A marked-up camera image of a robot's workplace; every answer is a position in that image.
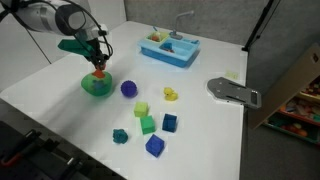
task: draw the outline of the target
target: dark blue cube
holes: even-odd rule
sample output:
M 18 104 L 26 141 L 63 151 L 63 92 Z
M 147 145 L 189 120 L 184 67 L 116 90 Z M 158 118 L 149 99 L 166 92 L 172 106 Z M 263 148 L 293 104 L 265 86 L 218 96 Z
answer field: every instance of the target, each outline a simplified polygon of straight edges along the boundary
M 164 149 L 164 141 L 153 134 L 146 144 L 146 149 L 153 156 L 159 157 L 162 150 Z
M 177 128 L 177 116 L 165 114 L 163 123 L 162 123 L 162 130 L 175 132 Z

